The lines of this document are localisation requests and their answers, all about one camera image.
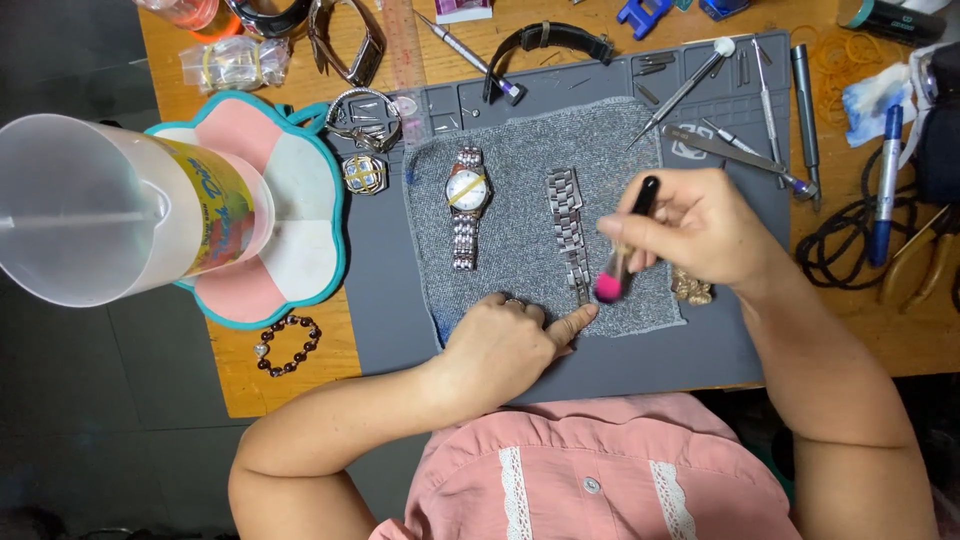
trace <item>hand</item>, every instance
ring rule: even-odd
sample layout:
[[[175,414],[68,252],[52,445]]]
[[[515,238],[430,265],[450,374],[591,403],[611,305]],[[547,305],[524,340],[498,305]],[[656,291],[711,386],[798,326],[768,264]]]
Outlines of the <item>hand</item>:
[[[493,411],[522,394],[570,341],[593,320],[597,306],[581,306],[546,330],[543,310],[506,302],[500,293],[471,307],[446,340],[446,349],[425,364],[430,387],[441,394],[450,424]]]
[[[628,213],[649,175],[660,178],[653,218]],[[665,258],[700,280],[738,292],[769,279],[785,252],[720,169],[643,171],[627,186],[617,213],[597,229],[636,248],[632,272]]]

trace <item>watch face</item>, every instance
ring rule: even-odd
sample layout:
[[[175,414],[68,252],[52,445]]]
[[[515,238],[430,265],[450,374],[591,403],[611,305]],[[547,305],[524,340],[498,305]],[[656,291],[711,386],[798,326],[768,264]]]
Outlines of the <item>watch face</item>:
[[[467,187],[474,184],[479,177],[480,175],[474,171],[460,171],[451,176],[450,179],[446,181],[446,200],[449,201],[458,193],[467,189]],[[452,206],[459,211],[479,209],[484,201],[487,200],[487,189],[486,181],[476,183],[467,193],[464,193],[462,197],[457,199]]]

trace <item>white lace trim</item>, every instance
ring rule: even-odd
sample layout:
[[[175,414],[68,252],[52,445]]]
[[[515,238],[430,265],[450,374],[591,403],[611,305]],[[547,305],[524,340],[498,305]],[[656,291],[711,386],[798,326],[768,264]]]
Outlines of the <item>white lace trim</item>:
[[[650,472],[654,475],[663,521],[670,531],[671,540],[697,540],[693,516],[686,511],[686,494],[677,483],[677,467],[673,463],[651,459]]]
[[[501,449],[500,466],[503,472],[503,508],[507,512],[507,540],[533,540],[530,528],[530,506],[527,505],[527,486],[523,483],[520,448]]]

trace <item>makeup brush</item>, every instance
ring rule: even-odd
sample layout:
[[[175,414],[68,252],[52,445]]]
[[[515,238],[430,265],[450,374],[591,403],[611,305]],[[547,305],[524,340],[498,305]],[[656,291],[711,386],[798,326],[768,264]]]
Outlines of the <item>makeup brush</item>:
[[[636,195],[632,213],[636,215],[649,214],[657,200],[659,189],[659,178],[656,176],[644,178],[643,184],[640,186],[640,192]],[[634,251],[635,249],[632,246],[617,241],[612,243],[607,267],[597,277],[597,285],[593,287],[593,296],[597,300],[604,304],[613,304],[623,299],[623,295],[626,294],[627,280],[630,278],[627,264],[630,263],[630,257],[633,256]]]

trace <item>pliers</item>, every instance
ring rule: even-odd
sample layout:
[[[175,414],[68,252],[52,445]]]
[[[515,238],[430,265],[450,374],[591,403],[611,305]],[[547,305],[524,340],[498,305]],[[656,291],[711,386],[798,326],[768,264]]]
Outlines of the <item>pliers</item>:
[[[926,299],[933,292],[937,281],[944,275],[944,267],[950,258],[950,249],[953,247],[953,238],[960,233],[960,203],[947,205],[933,219],[930,220],[920,232],[910,238],[910,241],[894,256],[890,267],[887,268],[886,276],[883,278],[883,284],[880,286],[880,304],[889,306],[893,303],[894,289],[897,280],[902,273],[903,267],[912,257],[928,243],[936,241],[936,247],[933,251],[933,260],[926,271],[924,282],[921,283],[917,292],[900,305],[900,313],[906,312],[913,306]],[[953,286],[951,295],[953,302],[957,305],[957,283]]]

